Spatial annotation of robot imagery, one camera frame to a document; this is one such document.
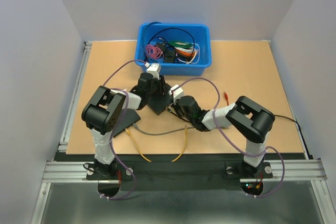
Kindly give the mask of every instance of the gray wall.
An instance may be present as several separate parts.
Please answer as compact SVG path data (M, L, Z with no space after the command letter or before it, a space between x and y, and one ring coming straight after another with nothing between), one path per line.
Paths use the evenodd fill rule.
M30 223L82 40L61 0L0 0L0 223Z
M336 203L335 0L295 0L271 48L309 151L322 158Z
M84 40L136 39L150 21L203 23L212 39L270 39L293 0L63 0Z

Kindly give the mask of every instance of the wooden board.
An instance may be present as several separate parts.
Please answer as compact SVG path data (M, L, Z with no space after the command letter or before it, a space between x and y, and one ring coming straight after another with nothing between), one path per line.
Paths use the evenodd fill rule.
M136 41L102 41L92 44L86 67L79 102L72 125L67 154L94 154L94 144L90 131L81 120L81 113L99 85L123 63L134 58ZM279 74L266 41L212 41L213 63L202 75L212 80L220 92L226 91L229 101L245 95L274 114L291 116L287 98ZM117 73L107 84L109 88L127 88L136 85L141 69L131 63ZM180 84L190 77L165 76L171 86ZM212 109L216 100L214 88L203 80L194 80L183 87L192 95L203 109ZM219 108L226 106L221 97ZM139 111L140 129L160 133L184 127L184 122L168 112L160 116L145 107ZM163 136L147 136L133 127L130 131L146 154L177 154L184 144L184 132ZM246 140L234 128L224 130L228 137L241 149L245 149ZM267 145L282 153L302 153L302 145L295 124L290 120L277 118L269 134ZM119 154L138 153L126 132L113 140L115 151ZM188 145L185 153L237 153L220 135L218 130L199 132L188 130Z

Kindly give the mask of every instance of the screw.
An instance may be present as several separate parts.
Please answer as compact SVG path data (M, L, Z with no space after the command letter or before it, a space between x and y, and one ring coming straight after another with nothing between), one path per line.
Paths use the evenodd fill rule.
M130 173L128 170L126 170L126 175L127 175L127 176L131 176L131 173Z
M271 173L272 173L272 168L271 168L270 166L266 166L266 167L265 167L265 172L266 172L267 174L271 174Z
M226 173L227 173L228 175L232 175L232 174L233 174L233 169L232 169L231 166L228 166L228 167L226 168Z

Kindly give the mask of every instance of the blue tray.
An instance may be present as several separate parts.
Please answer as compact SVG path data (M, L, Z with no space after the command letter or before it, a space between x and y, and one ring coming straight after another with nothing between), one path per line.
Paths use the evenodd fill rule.
M189 32L195 39L196 49L200 49L197 53L194 62L199 61L197 64L184 64L184 63L163 63L163 60L159 60L158 63L161 65L160 74L166 76L201 76L204 70L209 67L212 63L211 58L211 46L210 46L210 35L209 29L205 25L200 24L169 24L169 23L159 23L151 24L146 29L145 27L149 23L145 23L140 26L137 48L135 50L135 59L145 60L145 54L143 49L143 39L144 44L147 45L148 41L156 34L166 28L176 27ZM192 38L185 32L177 29L169 29L159 33L158 37L163 37L166 40L179 40L192 43ZM160 41L158 38L152 40L153 43ZM137 65L141 66L142 71L146 71L146 67L141 62L136 62Z

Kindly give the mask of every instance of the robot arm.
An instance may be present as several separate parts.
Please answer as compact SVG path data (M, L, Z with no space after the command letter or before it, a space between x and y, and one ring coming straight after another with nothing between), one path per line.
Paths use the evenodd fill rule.
M138 84L127 92L127 108L125 91L103 86L98 87L85 106L81 117L91 131L96 149L94 166L100 174L109 176L116 171L116 162L109 143L122 110L140 110L146 106L150 96L166 92L164 77L159 75L160 68L157 63L151 64L146 73L141 73Z
M216 127L213 119L213 110L202 110L195 99L184 95L181 88L175 85L170 90L173 97L172 107L179 117L186 118L197 130L211 131ZM266 139L272 128L275 117L261 105L247 97L240 97L235 103L217 109L216 121L220 127L233 125L246 137L246 153L243 169L250 174L258 173L264 159L261 154L266 147Z

